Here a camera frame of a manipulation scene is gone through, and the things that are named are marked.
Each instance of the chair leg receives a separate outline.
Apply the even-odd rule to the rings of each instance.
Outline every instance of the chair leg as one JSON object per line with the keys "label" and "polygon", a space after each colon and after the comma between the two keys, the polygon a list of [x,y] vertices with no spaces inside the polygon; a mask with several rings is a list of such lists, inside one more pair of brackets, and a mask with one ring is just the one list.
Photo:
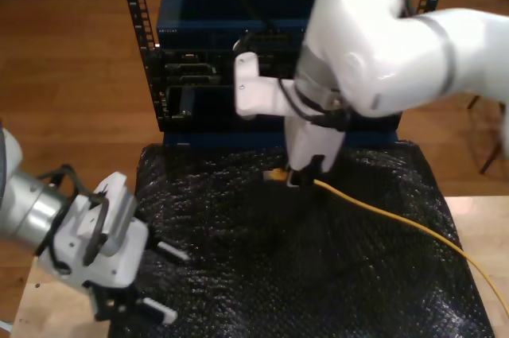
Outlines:
{"label": "chair leg", "polygon": [[471,110],[479,99],[480,95],[476,95],[474,98],[472,98],[472,101],[470,101],[470,103],[468,104],[467,109]]}
{"label": "chair leg", "polygon": [[480,173],[484,175],[488,168],[490,167],[490,165],[492,165],[493,161],[496,159],[496,157],[500,155],[501,152],[502,152],[502,142],[498,142],[495,148],[493,149],[492,153],[490,154],[490,157],[488,158],[486,163],[484,163],[483,168],[480,169]]}

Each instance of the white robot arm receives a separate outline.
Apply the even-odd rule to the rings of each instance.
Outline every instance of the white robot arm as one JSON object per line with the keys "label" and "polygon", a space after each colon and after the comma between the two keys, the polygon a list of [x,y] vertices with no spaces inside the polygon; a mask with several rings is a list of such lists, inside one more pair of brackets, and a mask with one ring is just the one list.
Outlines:
{"label": "white robot arm", "polygon": [[[48,175],[53,180],[46,185],[19,169],[21,159],[16,139],[0,125],[0,238],[34,251],[37,265],[88,294],[98,321],[138,313],[173,323],[177,313],[142,297],[133,283],[146,247],[179,261],[188,256],[157,241],[135,218],[138,203],[126,177],[113,173],[89,192],[64,166]],[[58,191],[63,175],[75,184],[70,197]]]}
{"label": "white robot arm", "polygon": [[[315,0],[296,76],[282,82],[286,93],[277,79],[259,76],[254,53],[236,58],[238,114],[286,117],[291,168],[321,155],[328,171],[344,129],[317,126],[297,113],[351,107],[382,117],[463,91],[509,101],[509,17],[440,10],[400,18],[403,7],[404,0]],[[507,152],[507,120],[503,141]]]}

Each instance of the black bubble wrap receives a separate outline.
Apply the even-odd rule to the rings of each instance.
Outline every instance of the black bubble wrap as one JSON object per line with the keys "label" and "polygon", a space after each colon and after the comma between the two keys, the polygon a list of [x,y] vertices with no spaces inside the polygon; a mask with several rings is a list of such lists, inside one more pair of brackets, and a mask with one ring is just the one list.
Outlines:
{"label": "black bubble wrap", "polygon": [[[113,321],[110,337],[494,336],[461,257],[322,188],[263,182],[282,153],[143,151],[141,215],[192,259],[177,265],[147,251],[136,284],[178,320]],[[459,243],[414,144],[344,148],[322,179]]]}

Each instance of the table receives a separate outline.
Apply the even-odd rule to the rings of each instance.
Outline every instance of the table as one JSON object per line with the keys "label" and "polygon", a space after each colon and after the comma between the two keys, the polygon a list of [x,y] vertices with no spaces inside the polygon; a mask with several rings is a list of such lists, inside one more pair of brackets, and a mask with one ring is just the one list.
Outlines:
{"label": "table", "polygon": [[[464,250],[509,300],[509,196],[449,197]],[[471,268],[496,336],[509,336],[509,319],[482,276]],[[108,322],[95,322],[88,298],[33,267],[17,311],[13,338],[101,338]]]}

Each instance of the black band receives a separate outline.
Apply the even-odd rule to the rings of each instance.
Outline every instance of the black band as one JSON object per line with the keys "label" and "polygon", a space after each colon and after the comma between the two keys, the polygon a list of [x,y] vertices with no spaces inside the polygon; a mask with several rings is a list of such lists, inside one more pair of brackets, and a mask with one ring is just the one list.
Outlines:
{"label": "black band", "polygon": [[415,20],[419,20],[423,24],[426,24],[431,30],[433,30],[441,40],[441,48],[445,54],[445,63],[447,64],[447,72],[445,73],[445,79],[441,86],[439,97],[447,94],[453,87],[454,79],[456,78],[456,66],[457,56],[454,50],[453,42],[451,41],[447,31],[440,25],[440,23],[428,16],[415,16],[412,17]]}

